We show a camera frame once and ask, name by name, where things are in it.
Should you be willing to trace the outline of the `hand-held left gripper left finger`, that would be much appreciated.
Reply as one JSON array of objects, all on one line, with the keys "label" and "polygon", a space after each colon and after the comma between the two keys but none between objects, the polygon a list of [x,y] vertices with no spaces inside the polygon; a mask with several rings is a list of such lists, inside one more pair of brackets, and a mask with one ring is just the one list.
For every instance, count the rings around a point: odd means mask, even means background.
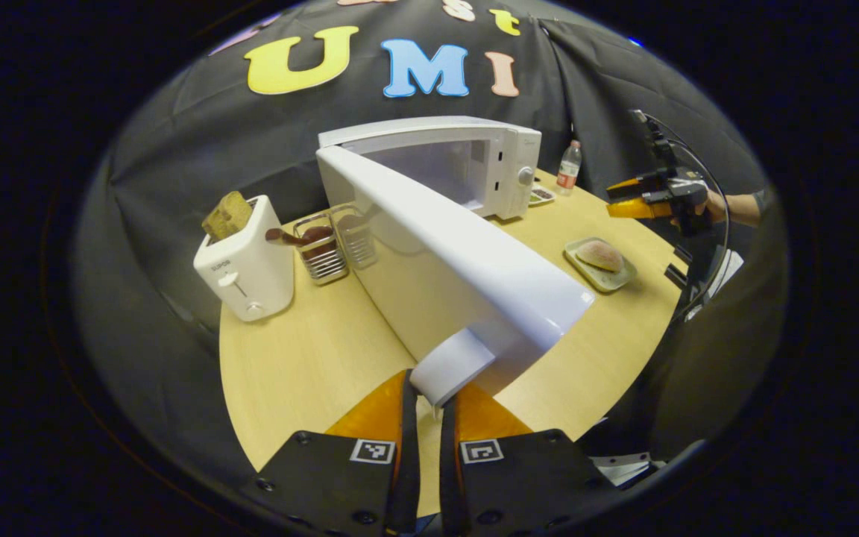
[{"label": "hand-held left gripper left finger", "polygon": [[306,535],[412,533],[419,503],[417,398],[405,369],[327,431],[293,432],[256,473],[255,504]]}]

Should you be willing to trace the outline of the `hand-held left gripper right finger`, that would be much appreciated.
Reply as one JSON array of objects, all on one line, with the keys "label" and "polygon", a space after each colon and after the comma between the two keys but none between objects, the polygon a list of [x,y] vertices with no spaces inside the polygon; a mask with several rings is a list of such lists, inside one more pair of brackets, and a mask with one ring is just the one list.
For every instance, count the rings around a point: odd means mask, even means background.
[{"label": "hand-held left gripper right finger", "polygon": [[439,470],[447,536],[559,533],[617,499],[563,431],[532,430],[474,384],[444,405]]}]

